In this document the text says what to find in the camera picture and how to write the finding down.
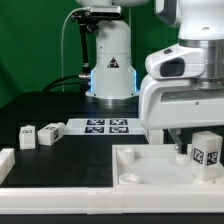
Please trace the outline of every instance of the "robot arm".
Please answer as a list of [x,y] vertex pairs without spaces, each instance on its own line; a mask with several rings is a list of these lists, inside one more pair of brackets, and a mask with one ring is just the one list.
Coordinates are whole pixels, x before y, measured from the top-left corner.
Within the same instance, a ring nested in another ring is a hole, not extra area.
[[224,1],[156,0],[179,43],[146,59],[139,117],[145,129],[223,125]]

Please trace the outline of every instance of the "white block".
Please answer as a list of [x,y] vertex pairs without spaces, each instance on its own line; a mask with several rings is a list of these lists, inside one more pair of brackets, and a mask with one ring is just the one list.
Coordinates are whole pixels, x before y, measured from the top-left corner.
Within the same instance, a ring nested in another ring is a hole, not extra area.
[[36,136],[34,126],[27,125],[20,128],[19,143],[20,149],[35,149]]
[[64,123],[51,123],[37,132],[40,145],[53,145],[64,136]]
[[0,152],[0,184],[15,164],[14,149],[2,149]]
[[192,139],[191,172],[196,178],[216,178],[221,155],[222,137],[209,131],[195,133]]

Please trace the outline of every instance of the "warning label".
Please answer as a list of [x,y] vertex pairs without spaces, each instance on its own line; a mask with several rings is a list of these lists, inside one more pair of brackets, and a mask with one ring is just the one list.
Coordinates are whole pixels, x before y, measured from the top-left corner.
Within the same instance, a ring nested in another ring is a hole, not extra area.
[[119,68],[119,65],[115,59],[115,57],[112,58],[110,61],[110,64],[107,66],[108,68]]

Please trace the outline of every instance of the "cable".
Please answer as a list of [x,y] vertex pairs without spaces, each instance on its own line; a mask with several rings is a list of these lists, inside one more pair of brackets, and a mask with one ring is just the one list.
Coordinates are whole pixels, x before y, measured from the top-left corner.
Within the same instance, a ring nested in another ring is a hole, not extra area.
[[50,86],[48,89],[46,89],[46,91],[44,91],[44,92],[50,92],[50,90],[51,89],[53,89],[53,88],[55,88],[55,87],[57,87],[57,86],[68,86],[68,85],[80,85],[81,83],[80,82],[69,82],[69,83],[64,83],[64,82],[62,82],[62,83],[58,83],[58,84],[54,84],[54,85],[52,85],[52,86]]
[[75,79],[75,78],[78,79],[79,76],[78,76],[78,75],[70,75],[70,76],[62,77],[62,78],[60,78],[60,79],[56,79],[55,81],[53,81],[53,82],[51,82],[49,85],[47,85],[47,86],[42,90],[42,92],[47,92],[47,90],[48,90],[49,88],[51,88],[51,86],[53,86],[53,85],[55,85],[55,84],[57,84],[57,83],[59,83],[59,82],[63,82],[63,81],[65,81],[65,80]]
[[65,28],[66,28],[67,22],[73,13],[78,12],[78,11],[89,10],[89,9],[90,9],[90,7],[74,9],[68,14],[68,16],[66,17],[66,19],[64,21],[63,28],[62,28],[62,34],[61,34],[61,77],[62,78],[64,77],[64,34],[65,34]]

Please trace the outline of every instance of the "green wall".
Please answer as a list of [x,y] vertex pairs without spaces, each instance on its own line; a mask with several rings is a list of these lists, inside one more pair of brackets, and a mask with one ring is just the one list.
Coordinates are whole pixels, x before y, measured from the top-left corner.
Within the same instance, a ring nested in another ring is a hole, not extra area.
[[[153,4],[132,9],[132,61],[140,81],[146,75],[146,56],[177,42],[177,30],[158,20]],[[21,93],[41,91],[61,77],[61,30],[69,12],[77,7],[75,0],[0,1],[0,106]],[[88,45],[93,67],[94,35],[88,36]],[[77,24],[68,23],[64,53],[64,74],[79,74],[82,61]]]

